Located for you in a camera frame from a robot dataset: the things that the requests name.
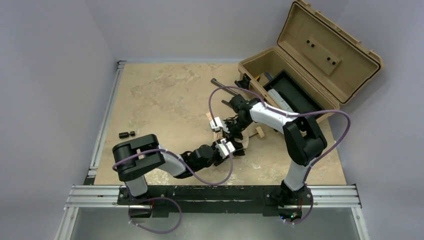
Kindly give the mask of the beige folding umbrella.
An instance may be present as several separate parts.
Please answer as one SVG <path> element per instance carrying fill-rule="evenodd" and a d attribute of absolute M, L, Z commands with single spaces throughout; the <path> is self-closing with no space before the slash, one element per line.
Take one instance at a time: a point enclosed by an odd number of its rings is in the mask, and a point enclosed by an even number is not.
<path fill-rule="evenodd" d="M 231 142 L 234 150 L 243 156 L 249 146 L 250 138 L 257 136 L 259 139 L 265 137 L 263 129 L 254 123 L 246 111 L 237 113 L 234 117 L 222 119 L 213 117 L 211 112 L 206 114 L 213 133 L 213 142 L 220 144 L 224 140 Z"/>

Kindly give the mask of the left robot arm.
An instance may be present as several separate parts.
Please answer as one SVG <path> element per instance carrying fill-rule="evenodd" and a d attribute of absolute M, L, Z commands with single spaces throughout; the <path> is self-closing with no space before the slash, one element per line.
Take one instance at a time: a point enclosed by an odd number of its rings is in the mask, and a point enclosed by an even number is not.
<path fill-rule="evenodd" d="M 129 190 L 129 195 L 141 198 L 148 193 L 145 174 L 152 170 L 165 171 L 176 179 L 195 177 L 196 172 L 220 165 L 234 152 L 234 145 L 224 138 L 176 154 L 160 145 L 155 134 L 148 134 L 115 145 L 112 148 L 115 161 L 112 169 Z"/>

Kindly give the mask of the white plastic case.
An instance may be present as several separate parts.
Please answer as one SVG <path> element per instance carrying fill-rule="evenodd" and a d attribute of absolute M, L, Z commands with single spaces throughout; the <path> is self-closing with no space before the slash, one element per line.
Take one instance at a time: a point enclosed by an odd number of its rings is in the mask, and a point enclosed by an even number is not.
<path fill-rule="evenodd" d="M 290 105 L 282 98 L 282 96 L 275 89 L 272 88 L 268 90 L 267 93 L 277 103 L 280 109 L 290 113 L 294 112 Z"/>

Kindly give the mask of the black pipe fitting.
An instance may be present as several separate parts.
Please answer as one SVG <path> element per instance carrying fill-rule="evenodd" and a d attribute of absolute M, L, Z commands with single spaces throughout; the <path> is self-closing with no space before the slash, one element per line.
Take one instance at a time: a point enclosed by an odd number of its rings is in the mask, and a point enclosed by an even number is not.
<path fill-rule="evenodd" d="M 223 87 L 223 86 L 224 86 L 222 83 L 218 82 L 215 78 L 212 78 L 212 79 L 210 80 L 210 82 L 211 82 L 212 84 L 214 84 L 215 86 L 217 86 L 217 87 Z M 232 90 L 232 89 L 230 89 L 230 88 L 223 88 L 222 90 L 224 90 L 225 92 L 227 92 L 227 93 L 231 94 L 233 97 L 238 95 L 238 93 L 237 93 L 236 91 L 234 91 L 234 90 Z M 228 101 L 222 100 L 221 102 L 222 102 L 224 105 L 226 105 L 226 106 L 230 107 L 230 103 L 229 103 Z"/>

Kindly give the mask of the black toolbox tray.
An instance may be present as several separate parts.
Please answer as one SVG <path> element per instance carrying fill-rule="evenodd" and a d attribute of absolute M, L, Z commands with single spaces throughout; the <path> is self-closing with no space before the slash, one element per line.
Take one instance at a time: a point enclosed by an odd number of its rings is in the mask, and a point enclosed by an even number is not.
<path fill-rule="evenodd" d="M 268 82 L 263 88 L 275 89 L 281 97 L 290 105 L 295 113 L 309 113 L 322 111 L 323 107 L 315 101 L 285 70 L 272 76 L 268 72 L 263 73 Z"/>

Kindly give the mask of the small black cylinder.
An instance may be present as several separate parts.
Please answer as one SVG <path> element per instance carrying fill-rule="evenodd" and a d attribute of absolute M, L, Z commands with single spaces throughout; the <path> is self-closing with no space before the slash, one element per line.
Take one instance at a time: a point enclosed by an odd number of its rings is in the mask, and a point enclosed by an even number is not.
<path fill-rule="evenodd" d="M 120 139 L 125 139 L 125 138 L 129 138 L 129 137 L 134 137 L 136 135 L 135 131 L 130 131 L 130 132 L 120 132 L 118 134 L 118 137 Z"/>

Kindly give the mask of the tan plastic toolbox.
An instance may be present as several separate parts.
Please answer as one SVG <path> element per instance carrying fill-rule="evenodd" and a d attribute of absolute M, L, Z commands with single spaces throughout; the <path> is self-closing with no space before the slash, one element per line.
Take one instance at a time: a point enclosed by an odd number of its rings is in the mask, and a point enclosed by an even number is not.
<path fill-rule="evenodd" d="M 321 122 L 347 104 L 384 67 L 382 58 L 319 11 L 302 1 L 292 3 L 276 46 L 239 62 L 250 88 L 276 107 L 267 93 L 264 73 L 285 71 L 317 105 Z"/>

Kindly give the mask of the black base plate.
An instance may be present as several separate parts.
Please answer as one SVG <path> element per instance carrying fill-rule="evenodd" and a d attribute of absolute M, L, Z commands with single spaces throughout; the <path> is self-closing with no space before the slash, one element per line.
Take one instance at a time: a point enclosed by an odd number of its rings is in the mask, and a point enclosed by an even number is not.
<path fill-rule="evenodd" d="M 312 197 L 304 187 L 295 198 L 281 198 L 280 185 L 151 185 L 141 198 L 119 187 L 116 203 L 129 207 L 133 218 L 167 218 L 171 213 L 261 214 L 294 221 L 311 207 Z"/>

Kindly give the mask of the aluminium frame rail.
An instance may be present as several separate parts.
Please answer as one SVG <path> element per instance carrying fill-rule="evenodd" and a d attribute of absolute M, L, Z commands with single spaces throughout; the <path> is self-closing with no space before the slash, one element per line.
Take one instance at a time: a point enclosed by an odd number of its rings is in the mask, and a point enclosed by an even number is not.
<path fill-rule="evenodd" d="M 72 187 L 58 240 L 367 240 L 369 233 L 359 194 L 347 185 L 338 151 L 333 149 L 312 169 L 307 183 L 315 205 L 306 220 L 286 225 L 261 214 L 187 213 L 179 217 L 140 222 L 168 234 L 151 233 L 129 223 L 128 208 L 117 204 L 119 182 L 112 171 L 112 147 L 118 133 L 153 130 L 166 147 L 177 152 L 212 138 L 208 127 L 208 98 L 212 110 L 229 116 L 221 103 L 229 96 L 211 83 L 231 85 L 239 78 L 237 63 L 125 63 L 113 80 L 112 94 L 83 185 Z"/>

